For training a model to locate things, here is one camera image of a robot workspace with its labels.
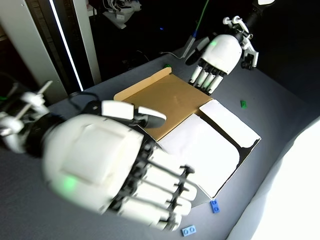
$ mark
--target open box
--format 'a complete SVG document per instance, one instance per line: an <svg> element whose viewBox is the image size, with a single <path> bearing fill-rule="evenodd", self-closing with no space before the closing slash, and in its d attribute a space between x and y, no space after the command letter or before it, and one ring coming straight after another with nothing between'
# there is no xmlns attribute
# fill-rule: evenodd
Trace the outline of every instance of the open box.
<svg viewBox="0 0 320 240"><path fill-rule="evenodd" d="M192 206L215 198L261 140L218 101L173 75L170 67L117 93L114 100L166 115L162 127L145 131L195 169L191 180L198 194Z"/></svg>

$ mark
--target white light strip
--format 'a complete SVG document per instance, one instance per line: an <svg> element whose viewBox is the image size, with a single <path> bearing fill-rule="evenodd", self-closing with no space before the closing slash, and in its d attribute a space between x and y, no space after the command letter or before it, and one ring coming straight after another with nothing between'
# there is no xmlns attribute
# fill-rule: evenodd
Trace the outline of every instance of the white light strip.
<svg viewBox="0 0 320 240"><path fill-rule="evenodd" d="M52 8L52 11L53 11L53 15L54 15L56 24L58 25L58 28L59 28L59 31L60 31L60 34L61 34L61 37L62 37L62 41L64 43L64 47L65 47L66 53L69 56L69 59L70 59L70 62L71 62L71 65L72 65L76 80L78 81L80 90L83 91L84 88L82 87L82 84L81 84L81 81L80 81L80 78L79 78L79 75L78 75L74 60L72 59L72 56L71 56L71 53L70 53L70 50L69 50L69 47L68 47L68 44L67 44L67 40L66 40L65 34L64 34L64 32L62 30L62 27L61 27L61 23L60 23L58 14L57 14L57 10L56 10L54 1L53 0L49 0L49 2L50 2L50 5L51 5L51 8Z"/></svg>

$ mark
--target dark blue lego brick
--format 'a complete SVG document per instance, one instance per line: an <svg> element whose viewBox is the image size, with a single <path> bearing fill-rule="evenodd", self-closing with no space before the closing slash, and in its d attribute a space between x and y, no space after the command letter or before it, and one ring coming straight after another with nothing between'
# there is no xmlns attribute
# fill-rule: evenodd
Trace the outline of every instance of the dark blue lego brick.
<svg viewBox="0 0 320 240"><path fill-rule="evenodd" d="M196 227L194 225L181 229L181 231L184 237L189 236L191 234L195 234L197 232Z"/></svg>
<svg viewBox="0 0 320 240"><path fill-rule="evenodd" d="M212 212L213 212L214 214L220 212L220 208L219 208L219 205L218 205L217 200L212 200L212 201L210 202L210 205L211 205L211 208L212 208Z"/></svg>

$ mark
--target table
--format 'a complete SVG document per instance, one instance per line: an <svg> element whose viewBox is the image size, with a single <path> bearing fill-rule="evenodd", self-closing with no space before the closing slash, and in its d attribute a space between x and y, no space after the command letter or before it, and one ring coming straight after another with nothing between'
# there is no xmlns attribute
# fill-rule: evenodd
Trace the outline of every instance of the table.
<svg viewBox="0 0 320 240"><path fill-rule="evenodd" d="M188 81L195 65L164 55L133 70L102 82L87 91L102 100L172 65L172 72ZM304 102L255 69L238 65L227 76L213 97L256 131L261 142L217 196L220 212L210 205L194 207L184 217L180 229L195 225L189 240L223 240L236 224L247 204L276 161L286 142L301 129L308 111ZM89 96L74 99L80 105ZM247 109L240 101L245 100ZM50 107L52 112L71 118L77 111L67 100ZM42 181L41 161L18 155L0 147L0 239L5 240L175 240L179 230L161 232L143 224L118 217L112 212L100 216L60 199L48 191Z"/></svg>

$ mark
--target cardboard box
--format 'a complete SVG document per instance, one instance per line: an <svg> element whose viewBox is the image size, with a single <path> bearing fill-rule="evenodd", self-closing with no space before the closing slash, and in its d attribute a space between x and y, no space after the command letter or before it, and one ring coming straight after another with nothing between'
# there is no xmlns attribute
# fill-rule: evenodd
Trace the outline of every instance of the cardboard box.
<svg viewBox="0 0 320 240"><path fill-rule="evenodd" d="M154 75L117 93L114 96L114 100L124 101L136 106L144 106L165 114L167 120L162 127L145 129L145 131L157 142L161 141L161 139L167 136L168 133L179 126L189 116L196 114L222 135L239 152L239 161L234 172L239 168L261 139L253 130L233 115L233 113L229 112L223 106L220 106L217 101L214 102L210 96L207 96L173 75L170 67L164 68ZM232 122L224 121L224 116ZM241 141L242 136L239 135L239 131L235 128L247 129L249 132L253 132L253 137L249 139L249 141ZM202 161L203 162L200 162L199 164L206 164L205 160ZM232 177L234 172L225 179L225 182L220 189L226 184L228 179ZM196 203L192 204L193 206L208 202L220 191L217 191L216 194L209 194L208 192L210 191L203 189L201 185L199 185L199 189L201 189L204 194L201 199L198 199L197 196Z"/></svg>

